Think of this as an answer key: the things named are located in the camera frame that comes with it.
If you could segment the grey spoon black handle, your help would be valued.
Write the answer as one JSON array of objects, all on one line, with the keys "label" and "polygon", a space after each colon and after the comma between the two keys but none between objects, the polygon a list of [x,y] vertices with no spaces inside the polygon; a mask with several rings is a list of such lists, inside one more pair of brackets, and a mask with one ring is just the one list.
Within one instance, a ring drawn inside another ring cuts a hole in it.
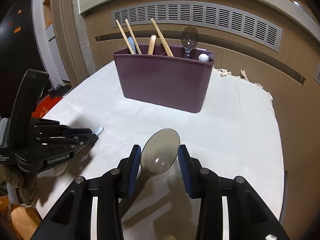
[{"label": "grey spoon black handle", "polygon": [[175,162],[180,148],[180,136],[172,128],[156,132],[143,148],[140,159],[140,175],[136,188],[143,188],[146,182],[167,171]]},{"label": "grey spoon black handle", "polygon": [[199,33],[193,26],[188,26],[184,29],[181,35],[181,44],[185,50],[184,58],[190,57],[190,52],[196,47],[199,40]]}]

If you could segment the wooden spoon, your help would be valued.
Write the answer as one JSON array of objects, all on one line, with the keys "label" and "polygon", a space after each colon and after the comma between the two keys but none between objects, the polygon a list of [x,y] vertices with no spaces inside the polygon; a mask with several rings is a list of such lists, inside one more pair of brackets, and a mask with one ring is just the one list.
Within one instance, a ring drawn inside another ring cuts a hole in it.
[{"label": "wooden spoon", "polygon": [[157,36],[156,35],[152,35],[150,37],[150,41],[149,41],[149,47],[148,47],[148,55],[152,55],[155,49],[155,45],[156,45],[156,40],[157,40]]}]

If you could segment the white plastic spoon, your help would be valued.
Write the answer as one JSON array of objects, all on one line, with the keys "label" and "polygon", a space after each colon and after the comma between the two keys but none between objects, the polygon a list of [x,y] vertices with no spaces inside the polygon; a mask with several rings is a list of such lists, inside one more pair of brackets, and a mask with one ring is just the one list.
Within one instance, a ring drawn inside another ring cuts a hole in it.
[{"label": "white plastic spoon", "polygon": [[104,127],[103,126],[100,126],[98,127],[93,133],[96,135],[96,136],[99,136],[104,130]]}]

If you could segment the red mat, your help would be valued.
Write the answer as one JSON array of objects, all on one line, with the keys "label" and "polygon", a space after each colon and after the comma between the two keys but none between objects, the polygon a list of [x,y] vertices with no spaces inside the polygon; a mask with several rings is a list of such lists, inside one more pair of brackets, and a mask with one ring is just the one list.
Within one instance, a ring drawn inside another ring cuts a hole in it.
[{"label": "red mat", "polygon": [[51,98],[47,95],[38,103],[36,110],[31,116],[35,118],[43,118],[60,100],[62,100],[62,98],[62,96]]}]

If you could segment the white table cloth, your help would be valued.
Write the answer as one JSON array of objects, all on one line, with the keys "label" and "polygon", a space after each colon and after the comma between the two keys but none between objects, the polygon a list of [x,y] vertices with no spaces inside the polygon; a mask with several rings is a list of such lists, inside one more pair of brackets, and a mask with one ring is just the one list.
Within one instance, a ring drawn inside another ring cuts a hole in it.
[{"label": "white table cloth", "polygon": [[[284,161],[279,127],[267,92],[239,77],[212,71],[199,113],[127,99],[114,62],[87,78],[46,115],[72,128],[103,126],[99,140],[84,148],[65,172],[39,174],[36,209],[42,218],[77,176],[102,176],[144,147],[163,128],[172,128],[190,156],[218,176],[243,176],[279,219],[283,204]],[[151,178],[123,217],[124,239],[195,239],[200,199],[185,192],[178,160]]]}]

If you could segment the black appliance with lights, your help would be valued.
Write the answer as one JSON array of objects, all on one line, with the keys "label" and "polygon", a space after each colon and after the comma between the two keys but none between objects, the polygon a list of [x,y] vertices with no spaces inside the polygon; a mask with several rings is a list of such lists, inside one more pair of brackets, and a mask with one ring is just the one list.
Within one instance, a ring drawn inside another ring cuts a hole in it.
[{"label": "black appliance with lights", "polygon": [[28,69],[44,71],[37,48],[31,0],[16,0],[1,22],[1,117],[11,116],[21,81]]}]

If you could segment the purple plastic utensil holder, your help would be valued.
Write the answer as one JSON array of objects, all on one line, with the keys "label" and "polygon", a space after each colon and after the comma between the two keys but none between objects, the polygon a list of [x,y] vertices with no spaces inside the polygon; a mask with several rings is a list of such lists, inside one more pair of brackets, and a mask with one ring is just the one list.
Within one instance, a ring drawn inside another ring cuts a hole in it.
[{"label": "purple plastic utensil holder", "polygon": [[[171,45],[173,57],[166,55],[161,44],[148,55],[148,44],[141,44],[142,54],[131,54],[128,48],[113,53],[119,82],[126,98],[199,113],[207,93],[214,53],[202,48],[183,57],[182,46]],[[209,62],[198,60],[200,54],[209,56]]]}]

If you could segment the light blue plastic utensil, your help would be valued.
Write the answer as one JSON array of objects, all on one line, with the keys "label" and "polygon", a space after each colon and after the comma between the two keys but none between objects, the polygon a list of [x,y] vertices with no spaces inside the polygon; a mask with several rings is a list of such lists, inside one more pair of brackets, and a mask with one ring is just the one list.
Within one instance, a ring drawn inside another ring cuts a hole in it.
[{"label": "light blue plastic utensil", "polygon": [[132,38],[131,36],[130,36],[130,37],[128,37],[128,42],[129,42],[129,44],[130,44],[130,46],[131,46],[131,48],[132,48],[133,52],[134,52],[134,53],[136,53],[135,43],[134,43],[133,38]]}]

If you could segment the wooden chopstick in holder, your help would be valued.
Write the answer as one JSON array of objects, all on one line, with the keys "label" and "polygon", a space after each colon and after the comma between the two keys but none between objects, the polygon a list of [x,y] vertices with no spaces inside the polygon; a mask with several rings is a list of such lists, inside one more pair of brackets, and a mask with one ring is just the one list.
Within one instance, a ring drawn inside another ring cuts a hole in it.
[{"label": "wooden chopstick in holder", "polygon": [[124,41],[125,41],[128,49],[129,49],[130,53],[131,53],[131,54],[135,54],[135,51],[132,49],[132,47],[131,47],[131,45],[130,45],[130,43],[129,43],[129,40],[128,40],[128,38],[127,38],[127,35],[125,34],[125,32],[124,32],[124,30],[123,30],[123,28],[122,28],[122,26],[121,26],[121,24],[119,23],[118,20],[116,20],[116,24],[117,24],[117,26],[118,26],[118,28],[119,28],[122,36],[123,36],[123,39],[124,39]]}]

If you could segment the white round spoon in holder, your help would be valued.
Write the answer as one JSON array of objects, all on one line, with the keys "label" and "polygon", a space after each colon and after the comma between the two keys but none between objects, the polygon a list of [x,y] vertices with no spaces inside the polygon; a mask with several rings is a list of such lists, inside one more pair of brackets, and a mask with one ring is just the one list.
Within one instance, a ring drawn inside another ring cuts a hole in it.
[{"label": "white round spoon in holder", "polygon": [[201,62],[209,62],[209,56],[205,53],[199,55],[198,60]]}]

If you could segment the grey ventilation grille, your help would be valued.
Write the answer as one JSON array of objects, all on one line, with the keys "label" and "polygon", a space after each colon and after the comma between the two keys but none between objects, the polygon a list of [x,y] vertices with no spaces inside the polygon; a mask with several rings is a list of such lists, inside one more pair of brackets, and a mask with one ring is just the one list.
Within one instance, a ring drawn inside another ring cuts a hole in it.
[{"label": "grey ventilation grille", "polygon": [[196,1],[162,1],[131,5],[111,11],[112,27],[149,24],[187,24],[248,38],[278,51],[281,27],[249,12],[225,5]]}]

